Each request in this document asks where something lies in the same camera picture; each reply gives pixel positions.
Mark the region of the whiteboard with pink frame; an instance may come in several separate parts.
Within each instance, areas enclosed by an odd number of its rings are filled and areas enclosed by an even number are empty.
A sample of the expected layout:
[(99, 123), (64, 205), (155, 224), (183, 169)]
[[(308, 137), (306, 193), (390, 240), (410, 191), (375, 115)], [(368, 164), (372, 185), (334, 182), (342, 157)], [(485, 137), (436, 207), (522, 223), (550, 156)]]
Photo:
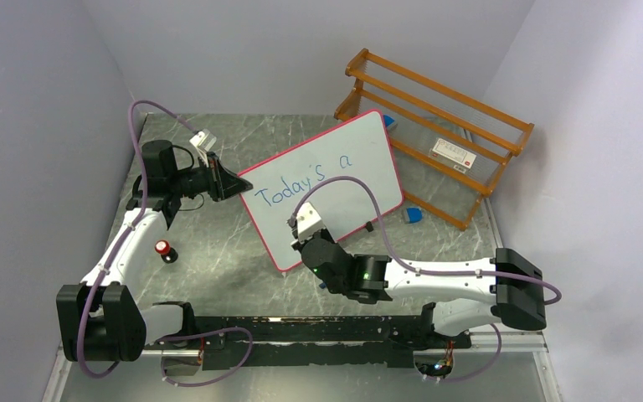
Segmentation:
[(304, 196), (336, 240), (363, 229), (403, 201), (399, 174), (383, 115), (370, 110), (239, 173), (253, 188), (242, 194), (274, 267), (301, 263), (291, 248), (288, 220)]

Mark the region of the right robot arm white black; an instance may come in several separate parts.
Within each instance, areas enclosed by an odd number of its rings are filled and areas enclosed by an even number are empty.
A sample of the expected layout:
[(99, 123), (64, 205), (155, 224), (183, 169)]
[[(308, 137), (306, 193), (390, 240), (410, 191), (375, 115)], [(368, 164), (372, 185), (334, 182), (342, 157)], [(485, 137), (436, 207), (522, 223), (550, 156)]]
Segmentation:
[(418, 325), (420, 340), (430, 347), (497, 322), (529, 332), (547, 326), (543, 273), (513, 249), (498, 248), (492, 257), (465, 262), (401, 260), (348, 253), (327, 229), (294, 240), (291, 247), (331, 294), (362, 304), (404, 297), (437, 303)]

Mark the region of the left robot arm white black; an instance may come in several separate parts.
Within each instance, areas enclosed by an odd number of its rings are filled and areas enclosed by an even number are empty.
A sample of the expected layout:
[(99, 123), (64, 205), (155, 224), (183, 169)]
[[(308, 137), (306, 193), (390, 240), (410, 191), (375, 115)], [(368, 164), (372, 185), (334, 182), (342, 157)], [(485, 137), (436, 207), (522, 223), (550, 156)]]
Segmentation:
[(71, 362), (130, 362), (163, 338), (177, 348), (197, 340), (189, 303), (137, 305), (144, 265), (155, 253), (167, 263), (177, 259), (175, 249), (162, 241), (183, 198), (206, 193), (219, 202), (253, 185), (224, 167), (214, 152), (199, 157), (195, 166), (180, 168), (174, 150), (168, 140), (146, 142), (139, 149), (144, 172), (132, 186), (115, 239), (88, 275), (76, 285), (62, 286), (56, 296), (64, 355)]

